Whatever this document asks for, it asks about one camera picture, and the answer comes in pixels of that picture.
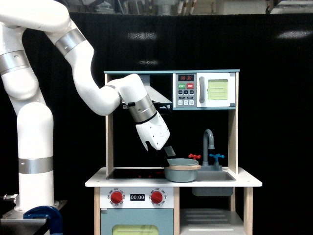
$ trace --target gray pot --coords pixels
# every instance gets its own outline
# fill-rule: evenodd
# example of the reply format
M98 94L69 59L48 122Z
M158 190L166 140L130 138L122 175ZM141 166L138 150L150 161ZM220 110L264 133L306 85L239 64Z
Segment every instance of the gray pot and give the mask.
M190 182L196 179L201 168L197 160L186 158L168 159L169 167L164 168L165 178L174 182Z

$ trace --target microwave handle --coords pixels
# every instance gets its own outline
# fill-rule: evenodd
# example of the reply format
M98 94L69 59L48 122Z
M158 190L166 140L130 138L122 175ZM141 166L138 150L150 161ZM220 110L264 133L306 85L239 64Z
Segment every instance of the microwave handle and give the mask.
M199 78L200 81L200 103L204 103L204 77Z

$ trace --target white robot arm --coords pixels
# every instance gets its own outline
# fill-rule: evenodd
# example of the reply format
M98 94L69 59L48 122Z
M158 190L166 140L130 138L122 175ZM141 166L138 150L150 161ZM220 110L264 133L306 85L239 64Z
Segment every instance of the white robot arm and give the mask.
M138 75L98 88L90 72L94 50L62 4L53 0L0 0L0 75L18 115L20 204L15 209L24 212L56 204L53 117L22 45L26 28L44 31L59 49L72 67L78 94L95 113L108 115L124 101L147 150L158 152L170 135Z
M25 29L37 29L45 32L70 63L77 92L95 113L108 115L124 101L145 148L147 141L156 150L164 146L168 128L139 76L113 80L99 89L90 72L94 50L62 4L52 0L0 0L0 5L0 74L17 114L27 103L45 104L22 46Z

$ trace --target white shelf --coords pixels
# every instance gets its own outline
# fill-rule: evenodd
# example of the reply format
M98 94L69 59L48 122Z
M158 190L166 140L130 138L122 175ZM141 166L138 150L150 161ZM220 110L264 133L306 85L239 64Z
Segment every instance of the white shelf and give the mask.
M246 235L244 223L234 211L180 209L180 235Z
M92 176L86 183L87 187L261 187L262 182L250 175L248 172L239 168L236 175L228 167L223 167L223 171L232 175L236 181L192 181L188 183L175 183L166 179L106 179L106 168L103 167Z

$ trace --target digital display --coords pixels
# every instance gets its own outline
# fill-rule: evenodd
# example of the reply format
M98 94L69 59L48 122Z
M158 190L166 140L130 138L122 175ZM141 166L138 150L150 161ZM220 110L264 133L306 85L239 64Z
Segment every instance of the digital display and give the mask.
M131 201L144 201L145 194L131 194Z
M178 75L178 82L193 82L194 75Z

